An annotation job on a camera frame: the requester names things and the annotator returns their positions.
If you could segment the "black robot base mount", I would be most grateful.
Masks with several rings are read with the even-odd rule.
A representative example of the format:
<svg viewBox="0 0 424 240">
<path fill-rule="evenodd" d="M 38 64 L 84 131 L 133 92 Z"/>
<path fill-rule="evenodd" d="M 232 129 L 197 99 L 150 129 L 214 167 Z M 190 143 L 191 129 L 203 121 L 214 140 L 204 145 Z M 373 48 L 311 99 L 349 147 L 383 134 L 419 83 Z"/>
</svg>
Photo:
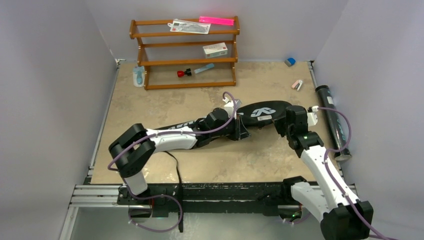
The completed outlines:
<svg viewBox="0 0 424 240">
<path fill-rule="evenodd" d="M 117 203 L 128 206 L 152 204 L 154 217 L 167 217 L 169 213 L 179 212 L 177 203 L 168 198 L 171 196 L 181 203 L 184 213 L 288 217 L 299 209 L 290 187 L 305 181 L 302 176 L 295 176 L 277 182 L 151 183 L 137 199 L 121 187 Z"/>
</svg>

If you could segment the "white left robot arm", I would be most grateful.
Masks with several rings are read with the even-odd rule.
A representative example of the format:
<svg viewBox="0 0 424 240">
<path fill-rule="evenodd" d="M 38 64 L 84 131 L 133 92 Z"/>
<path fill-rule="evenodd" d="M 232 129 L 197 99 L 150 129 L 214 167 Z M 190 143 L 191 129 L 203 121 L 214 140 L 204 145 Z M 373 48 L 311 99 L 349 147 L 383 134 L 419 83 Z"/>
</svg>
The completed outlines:
<svg viewBox="0 0 424 240">
<path fill-rule="evenodd" d="M 132 125 L 109 147 L 112 165 L 115 165 L 124 183 L 129 186 L 129 197 L 138 205 L 149 199 L 148 184 L 142 169 L 153 154 L 172 150 L 191 150 L 226 137 L 239 141 L 250 137 L 242 116 L 215 108 L 207 116 L 169 129 L 147 129 L 141 123 Z"/>
</svg>

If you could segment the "black shuttlecock tube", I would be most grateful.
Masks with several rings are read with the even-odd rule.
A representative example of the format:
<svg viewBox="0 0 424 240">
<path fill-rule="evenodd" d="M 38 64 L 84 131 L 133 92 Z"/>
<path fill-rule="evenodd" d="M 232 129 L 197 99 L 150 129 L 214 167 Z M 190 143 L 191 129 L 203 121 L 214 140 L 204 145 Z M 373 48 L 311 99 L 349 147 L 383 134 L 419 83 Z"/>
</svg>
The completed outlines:
<svg viewBox="0 0 424 240">
<path fill-rule="evenodd" d="M 324 108 L 336 109 L 330 88 L 327 85 L 320 85 L 315 88 L 320 106 Z M 324 110 L 325 123 L 329 131 L 329 137 L 333 149 L 339 150 L 347 143 L 347 136 L 344 134 L 339 115 L 332 110 Z M 352 157 L 348 148 L 341 152 L 335 152 L 336 161 L 343 162 Z"/>
</svg>

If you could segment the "black racket bag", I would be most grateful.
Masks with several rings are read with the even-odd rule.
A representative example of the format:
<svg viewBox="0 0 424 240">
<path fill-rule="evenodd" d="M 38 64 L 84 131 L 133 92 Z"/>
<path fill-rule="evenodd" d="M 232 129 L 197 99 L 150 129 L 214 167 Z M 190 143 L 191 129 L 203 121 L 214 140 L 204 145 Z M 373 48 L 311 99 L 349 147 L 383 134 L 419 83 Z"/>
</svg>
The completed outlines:
<svg viewBox="0 0 424 240">
<path fill-rule="evenodd" d="M 286 108 L 292 104 L 283 100 L 268 100 L 254 102 L 243 106 L 239 100 L 236 113 L 241 115 L 243 124 L 246 128 L 262 128 L 273 123 L 277 117 L 286 115 Z M 195 132 L 223 132 L 229 130 L 235 131 L 235 119 L 228 116 L 228 113 L 222 107 L 214 108 L 205 116 L 195 120 L 181 123 L 175 123 L 168 126 L 158 127 L 158 130 L 179 130 L 190 128 Z"/>
</svg>

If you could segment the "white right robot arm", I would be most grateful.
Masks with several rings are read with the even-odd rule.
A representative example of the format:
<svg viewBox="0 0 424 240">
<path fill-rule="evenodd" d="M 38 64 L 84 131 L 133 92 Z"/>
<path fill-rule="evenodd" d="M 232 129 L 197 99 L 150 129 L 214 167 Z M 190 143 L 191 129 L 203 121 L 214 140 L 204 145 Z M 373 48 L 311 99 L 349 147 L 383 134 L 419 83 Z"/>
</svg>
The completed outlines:
<svg viewBox="0 0 424 240">
<path fill-rule="evenodd" d="M 319 224 L 326 240 L 364 240 L 370 236 L 374 209 L 362 201 L 346 184 L 329 158 L 329 151 L 319 135 L 309 130 L 318 122 L 319 106 L 310 111 L 290 105 L 285 116 L 273 121 L 277 133 L 285 137 L 289 147 L 308 167 L 319 189 L 306 181 L 290 183 L 280 196 L 288 204 L 299 202 Z"/>
</svg>

